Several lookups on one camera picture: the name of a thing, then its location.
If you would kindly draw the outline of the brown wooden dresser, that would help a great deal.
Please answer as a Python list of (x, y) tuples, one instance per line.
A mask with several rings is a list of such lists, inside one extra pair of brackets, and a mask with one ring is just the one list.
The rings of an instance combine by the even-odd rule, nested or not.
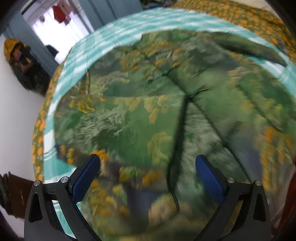
[(1, 207), (8, 215), (24, 219), (33, 181), (13, 175), (10, 172), (0, 176)]

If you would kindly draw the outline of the dark garment at window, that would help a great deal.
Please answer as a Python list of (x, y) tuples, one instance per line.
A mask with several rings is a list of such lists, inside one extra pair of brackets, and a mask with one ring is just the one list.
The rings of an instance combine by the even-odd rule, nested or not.
[(51, 55), (55, 59), (55, 57), (57, 56), (59, 51), (57, 49), (55, 49), (53, 46), (51, 46), (51, 45), (46, 45), (45, 47), (48, 49), (48, 51), (51, 53)]

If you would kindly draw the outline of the blue-grey curtain left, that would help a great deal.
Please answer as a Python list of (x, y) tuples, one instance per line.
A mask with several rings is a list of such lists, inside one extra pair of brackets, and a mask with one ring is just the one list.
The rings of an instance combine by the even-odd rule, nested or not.
[(17, 12), (6, 29), (4, 30), (6, 39), (12, 38), (21, 41), (31, 47), (31, 54), (41, 64), (47, 74), (52, 77), (59, 64), (50, 51), (45, 47), (40, 38), (35, 34), (20, 12)]

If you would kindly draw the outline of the blue-grey curtain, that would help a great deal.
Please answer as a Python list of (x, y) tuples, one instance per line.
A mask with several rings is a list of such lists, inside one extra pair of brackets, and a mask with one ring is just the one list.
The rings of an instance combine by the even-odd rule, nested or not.
[(47, 74), (52, 77), (59, 64), (50, 51), (45, 47), (40, 38), (35, 34), (20, 12), (17, 12), (6, 29), (4, 30), (6, 39), (12, 38), (21, 41), (31, 47), (31, 54), (41, 64)]
[(143, 10), (138, 0), (80, 0), (79, 4), (94, 30)]

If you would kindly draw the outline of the orange floral green quilt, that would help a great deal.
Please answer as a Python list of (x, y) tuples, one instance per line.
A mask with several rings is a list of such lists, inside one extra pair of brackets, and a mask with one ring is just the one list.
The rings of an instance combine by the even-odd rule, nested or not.
[(178, 1), (172, 7), (205, 13), (244, 27), (276, 46), (295, 63), (295, 37), (279, 17), (267, 10), (235, 1), (214, 0)]

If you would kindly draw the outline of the red hanging garment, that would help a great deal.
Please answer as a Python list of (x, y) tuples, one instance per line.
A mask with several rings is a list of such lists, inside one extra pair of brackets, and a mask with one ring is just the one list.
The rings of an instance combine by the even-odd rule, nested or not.
[(70, 13), (72, 13), (74, 10), (72, 6), (68, 3), (68, 1), (58, 1), (56, 5), (52, 6), (52, 9), (54, 13), (54, 19), (58, 23), (64, 23), (65, 25), (68, 25), (70, 23)]

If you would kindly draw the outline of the blue-grey curtain right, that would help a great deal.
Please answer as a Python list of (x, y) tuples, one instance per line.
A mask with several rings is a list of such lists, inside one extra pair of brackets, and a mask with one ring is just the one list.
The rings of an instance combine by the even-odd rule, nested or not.
[(94, 30), (143, 10), (138, 0), (80, 0), (79, 4)]

